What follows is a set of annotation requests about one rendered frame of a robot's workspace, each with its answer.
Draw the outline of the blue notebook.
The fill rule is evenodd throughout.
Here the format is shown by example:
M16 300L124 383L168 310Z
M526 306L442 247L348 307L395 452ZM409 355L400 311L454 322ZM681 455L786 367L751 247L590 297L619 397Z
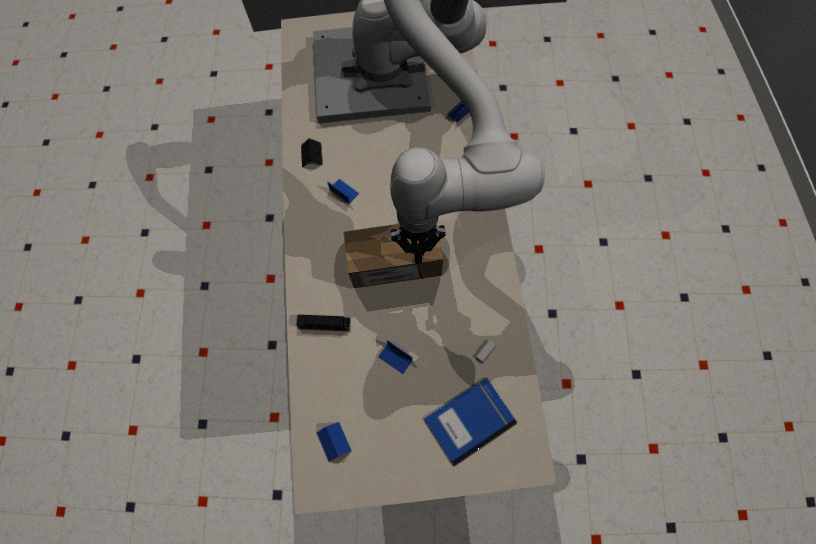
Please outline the blue notebook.
M517 423L487 377L424 420L453 465Z

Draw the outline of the brown cardboard box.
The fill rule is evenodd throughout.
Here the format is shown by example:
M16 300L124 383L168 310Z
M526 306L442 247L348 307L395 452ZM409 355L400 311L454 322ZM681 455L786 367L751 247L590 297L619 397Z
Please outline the brown cardboard box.
M345 231L348 274L354 288L442 276L443 254L439 242L415 264L415 254L406 253L391 240L391 229L400 224Z

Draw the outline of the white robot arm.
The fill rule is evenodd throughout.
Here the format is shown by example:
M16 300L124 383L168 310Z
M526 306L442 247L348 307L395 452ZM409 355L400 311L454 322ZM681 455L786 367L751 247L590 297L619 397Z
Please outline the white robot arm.
M482 7L474 0L360 1L352 28L355 59L341 63L342 72L356 73L356 91L409 88L407 59L420 56L461 99L473 122L462 158L442 158L423 147L397 158L390 192L399 224L424 233L441 215L505 209L539 194L543 163L521 152L508 135L495 97L460 54L485 37Z

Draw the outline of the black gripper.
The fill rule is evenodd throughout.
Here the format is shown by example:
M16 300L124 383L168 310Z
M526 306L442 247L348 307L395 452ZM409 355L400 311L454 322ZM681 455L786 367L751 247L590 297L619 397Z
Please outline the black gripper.
M418 258L419 263L422 263L422 256L426 253L426 250L431 251L439 240L445 236L444 225L439 227L435 225L431 230L424 233L411 233L402 226L399 227L399 230L391 229L391 240L397 242L406 253L415 254L415 264L418 263ZM411 244L406 238L411 240ZM417 241L419 241L419 244L417 244Z

